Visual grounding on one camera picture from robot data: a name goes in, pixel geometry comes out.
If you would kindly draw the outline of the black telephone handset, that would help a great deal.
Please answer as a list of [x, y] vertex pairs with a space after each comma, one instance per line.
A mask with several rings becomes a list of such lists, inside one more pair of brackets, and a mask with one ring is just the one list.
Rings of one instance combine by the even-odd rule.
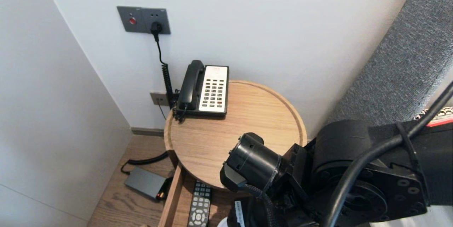
[[204, 65], [200, 60], [193, 60], [188, 66], [178, 98], [178, 108], [182, 110], [194, 110], [196, 108], [199, 98], [197, 86], [203, 70]]

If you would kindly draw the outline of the curved-front wooden table drawer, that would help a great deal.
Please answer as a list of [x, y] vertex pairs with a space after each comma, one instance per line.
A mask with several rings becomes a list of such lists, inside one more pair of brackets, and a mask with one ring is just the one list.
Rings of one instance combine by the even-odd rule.
[[[195, 181], [196, 179], [179, 163], [175, 170], [158, 227], [187, 227]], [[233, 201], [246, 196], [245, 193], [214, 190], [208, 215], [208, 227], [217, 227], [228, 216]]]

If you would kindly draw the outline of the white bed sheet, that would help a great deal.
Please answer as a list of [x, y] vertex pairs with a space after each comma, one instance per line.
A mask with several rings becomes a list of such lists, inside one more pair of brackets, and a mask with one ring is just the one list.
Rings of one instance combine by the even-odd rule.
[[389, 222], [371, 223], [371, 227], [453, 227], [453, 206], [431, 206], [426, 214]]

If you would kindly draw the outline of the black and white telephone base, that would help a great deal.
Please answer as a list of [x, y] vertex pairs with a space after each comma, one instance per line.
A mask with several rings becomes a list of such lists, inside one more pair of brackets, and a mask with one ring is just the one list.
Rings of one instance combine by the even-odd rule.
[[229, 67], [204, 65], [198, 80], [198, 100], [194, 110], [182, 110], [175, 106], [179, 119], [186, 116], [224, 117], [228, 112]]

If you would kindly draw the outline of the grey power adapter brick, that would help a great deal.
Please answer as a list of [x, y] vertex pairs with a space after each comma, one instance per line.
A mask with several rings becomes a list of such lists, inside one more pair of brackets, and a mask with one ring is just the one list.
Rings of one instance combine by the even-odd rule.
[[166, 198], [168, 179], [143, 168], [135, 167], [124, 184], [152, 200], [160, 201]]

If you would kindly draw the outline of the grey fabric bed headboard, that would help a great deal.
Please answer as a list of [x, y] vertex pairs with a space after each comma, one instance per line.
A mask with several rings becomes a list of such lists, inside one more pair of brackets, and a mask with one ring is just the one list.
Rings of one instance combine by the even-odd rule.
[[453, 67], [453, 0], [406, 0], [326, 124], [412, 120]]

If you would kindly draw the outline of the round wooden side table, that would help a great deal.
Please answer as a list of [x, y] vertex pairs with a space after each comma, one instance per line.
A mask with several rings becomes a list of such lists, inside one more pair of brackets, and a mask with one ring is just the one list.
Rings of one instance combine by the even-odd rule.
[[270, 87], [244, 80], [230, 80], [228, 112], [223, 119], [188, 116], [179, 123], [168, 114], [165, 148], [174, 164], [212, 188], [225, 191], [219, 172], [228, 152], [244, 133], [256, 133], [265, 146], [283, 155], [293, 144], [308, 143], [299, 112]]

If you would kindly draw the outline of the beige wall jack plate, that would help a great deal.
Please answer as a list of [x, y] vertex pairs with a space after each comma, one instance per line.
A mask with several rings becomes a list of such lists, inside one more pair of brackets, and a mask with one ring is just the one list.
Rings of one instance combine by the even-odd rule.
[[169, 101], [165, 93], [151, 92], [150, 97], [154, 105], [169, 106]]

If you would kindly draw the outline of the black remote control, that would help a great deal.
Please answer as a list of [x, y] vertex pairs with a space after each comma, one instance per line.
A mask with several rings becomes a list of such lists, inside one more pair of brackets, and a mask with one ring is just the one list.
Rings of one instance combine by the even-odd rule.
[[196, 180], [188, 214], [187, 227], [208, 227], [213, 189]]

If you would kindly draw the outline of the brown wall baseboard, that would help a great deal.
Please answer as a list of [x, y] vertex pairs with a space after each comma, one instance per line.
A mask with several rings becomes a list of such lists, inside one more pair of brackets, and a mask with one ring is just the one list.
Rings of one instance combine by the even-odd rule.
[[142, 136], [156, 136], [156, 137], [164, 137], [165, 131], [163, 129], [150, 129], [145, 127], [131, 127], [131, 132], [134, 135], [142, 135]]

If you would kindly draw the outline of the grey wall socket panel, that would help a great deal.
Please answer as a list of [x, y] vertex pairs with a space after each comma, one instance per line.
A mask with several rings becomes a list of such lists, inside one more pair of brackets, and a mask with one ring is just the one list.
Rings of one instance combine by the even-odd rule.
[[117, 10], [126, 32], [150, 34], [152, 24], [158, 22], [163, 27], [160, 34], [171, 34], [168, 13], [165, 8], [117, 6]]

